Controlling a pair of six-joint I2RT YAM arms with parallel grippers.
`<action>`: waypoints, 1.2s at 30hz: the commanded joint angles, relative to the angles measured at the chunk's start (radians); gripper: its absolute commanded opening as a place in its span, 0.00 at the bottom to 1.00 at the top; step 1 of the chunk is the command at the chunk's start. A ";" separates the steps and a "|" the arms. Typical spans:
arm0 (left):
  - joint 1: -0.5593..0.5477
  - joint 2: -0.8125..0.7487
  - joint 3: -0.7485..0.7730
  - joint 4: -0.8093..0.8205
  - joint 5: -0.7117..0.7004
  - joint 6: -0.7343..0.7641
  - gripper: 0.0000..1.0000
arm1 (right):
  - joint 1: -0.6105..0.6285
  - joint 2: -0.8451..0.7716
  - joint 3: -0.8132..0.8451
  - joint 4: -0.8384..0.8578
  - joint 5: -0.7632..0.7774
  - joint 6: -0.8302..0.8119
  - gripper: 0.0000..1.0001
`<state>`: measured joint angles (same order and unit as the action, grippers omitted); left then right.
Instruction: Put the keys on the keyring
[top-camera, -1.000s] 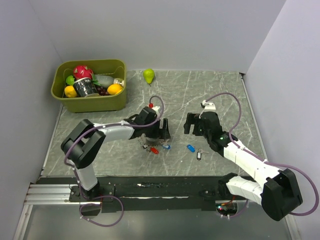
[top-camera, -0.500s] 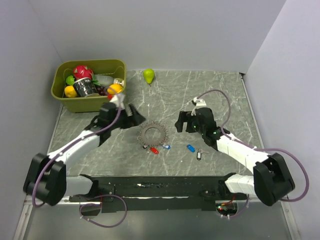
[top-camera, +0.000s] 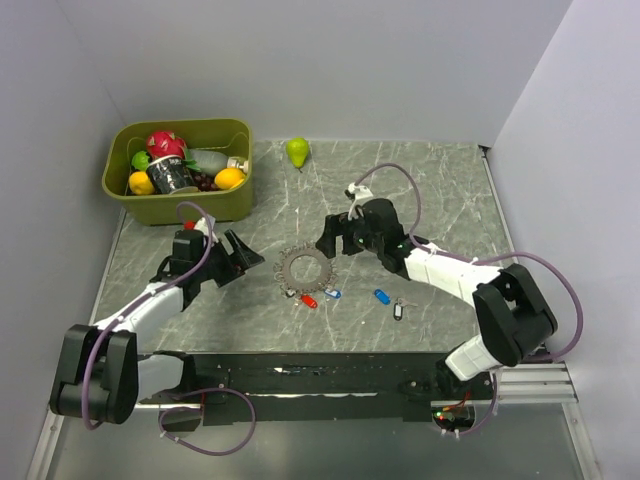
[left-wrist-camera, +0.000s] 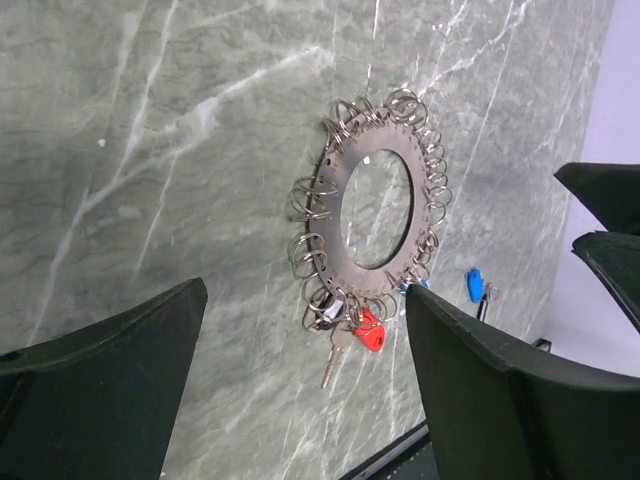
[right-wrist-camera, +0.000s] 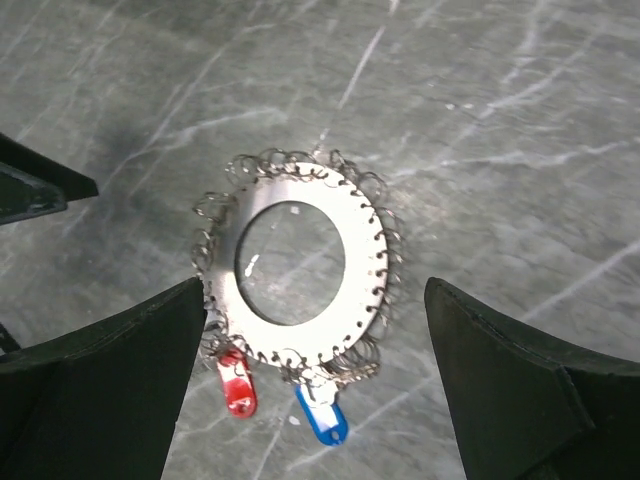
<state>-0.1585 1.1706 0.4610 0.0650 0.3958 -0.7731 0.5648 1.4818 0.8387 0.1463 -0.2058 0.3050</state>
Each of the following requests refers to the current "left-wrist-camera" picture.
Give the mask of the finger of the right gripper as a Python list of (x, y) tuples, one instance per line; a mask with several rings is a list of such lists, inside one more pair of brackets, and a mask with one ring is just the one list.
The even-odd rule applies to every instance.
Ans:
[(567, 163), (555, 178), (610, 232), (639, 234), (638, 164)]
[(573, 242), (572, 252), (590, 268), (630, 323), (639, 330), (639, 237), (590, 232)]

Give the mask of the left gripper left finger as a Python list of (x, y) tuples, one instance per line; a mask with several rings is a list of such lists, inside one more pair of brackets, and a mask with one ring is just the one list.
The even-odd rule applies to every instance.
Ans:
[(159, 478), (207, 299), (190, 279), (3, 354), (2, 478)]

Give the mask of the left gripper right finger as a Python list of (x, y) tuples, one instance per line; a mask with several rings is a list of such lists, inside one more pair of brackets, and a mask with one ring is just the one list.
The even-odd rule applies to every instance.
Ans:
[(406, 320), (441, 478), (638, 478), (638, 378), (546, 353), (419, 286)]

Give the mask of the metal disc with key rings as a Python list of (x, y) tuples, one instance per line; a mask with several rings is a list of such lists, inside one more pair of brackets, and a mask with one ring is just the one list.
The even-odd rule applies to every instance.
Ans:
[(334, 107), (316, 165), (288, 195), (288, 219), (301, 226), (288, 260), (306, 308), (326, 294), (344, 301), (334, 326), (358, 326), (363, 307), (386, 322), (400, 295), (430, 277), (452, 200), (446, 148), (408, 88), (379, 105), (360, 97)]

